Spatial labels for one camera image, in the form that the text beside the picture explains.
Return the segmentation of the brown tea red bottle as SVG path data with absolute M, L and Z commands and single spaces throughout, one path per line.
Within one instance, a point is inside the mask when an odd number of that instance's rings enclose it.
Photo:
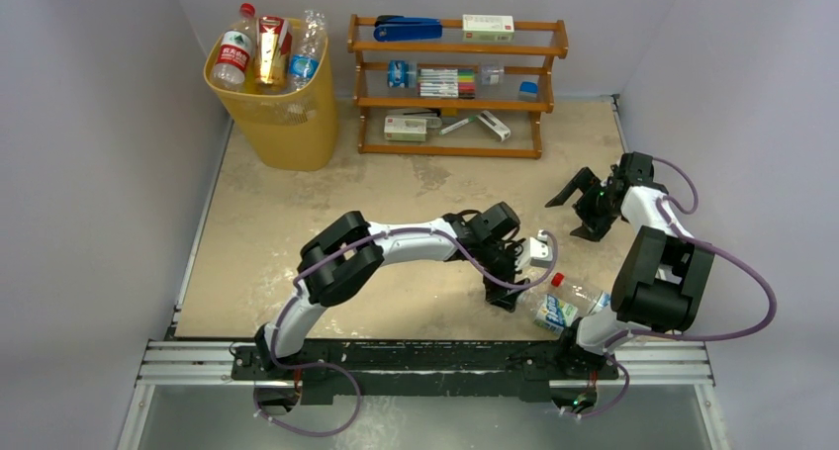
M 262 16 L 258 19 L 254 71 L 255 81 L 260 88 L 269 92 L 279 92 L 285 88 L 292 38 L 292 27 L 288 20 L 276 16 Z

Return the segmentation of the clear white-cap bottle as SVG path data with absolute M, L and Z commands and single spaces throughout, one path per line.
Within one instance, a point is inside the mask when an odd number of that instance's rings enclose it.
M 311 96 L 290 100 L 280 108 L 281 120 L 287 126 L 305 124 L 317 116 L 317 106 L 317 101 Z

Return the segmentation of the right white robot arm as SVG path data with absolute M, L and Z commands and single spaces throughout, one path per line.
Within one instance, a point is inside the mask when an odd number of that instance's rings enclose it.
M 599 371 L 633 332 L 686 331 L 696 319 L 715 255 L 691 242 L 665 203 L 667 187 L 654 175 L 653 156 L 625 153 L 604 179 L 581 168 L 547 204 L 561 206 L 581 195 L 573 205 L 582 222 L 575 237 L 599 241 L 616 220 L 635 231 L 608 306 L 576 318 L 560 334 L 555 363 L 567 377 Z

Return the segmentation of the small white-cap bottle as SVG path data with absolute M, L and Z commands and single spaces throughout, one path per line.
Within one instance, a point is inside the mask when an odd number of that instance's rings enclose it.
M 523 312 L 527 322 L 559 336 L 580 316 L 578 307 L 553 295 L 522 294 L 516 310 Z

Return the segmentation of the red-cap bottle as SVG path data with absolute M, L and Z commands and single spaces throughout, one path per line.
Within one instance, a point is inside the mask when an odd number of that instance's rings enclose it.
M 552 292 L 563 304 L 576 308 L 579 316 L 589 316 L 607 309 L 610 294 L 585 281 L 555 273 L 551 278 Z

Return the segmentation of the blue label clear bottle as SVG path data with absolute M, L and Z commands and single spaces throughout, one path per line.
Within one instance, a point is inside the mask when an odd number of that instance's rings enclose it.
M 326 15 L 318 10 L 305 10 L 289 64 L 290 91 L 303 89 L 314 77 L 326 52 L 326 42 Z

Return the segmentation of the red white label bottle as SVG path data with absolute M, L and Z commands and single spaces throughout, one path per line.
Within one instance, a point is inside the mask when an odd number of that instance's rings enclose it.
M 243 92 L 248 67 L 256 47 L 256 10 L 242 3 L 238 18 L 221 36 L 211 69 L 211 82 L 220 89 Z

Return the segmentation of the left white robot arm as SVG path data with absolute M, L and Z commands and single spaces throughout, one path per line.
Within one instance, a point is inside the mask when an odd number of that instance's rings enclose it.
M 520 279 L 520 220 L 505 202 L 484 212 L 447 213 L 430 222 L 386 225 L 350 211 L 303 246 L 293 291 L 254 336 L 256 366 L 269 379 L 294 370 L 295 354 L 324 312 L 355 297 L 380 268 L 405 262 L 468 261 L 482 273 L 486 300 L 511 312 L 530 286 Z

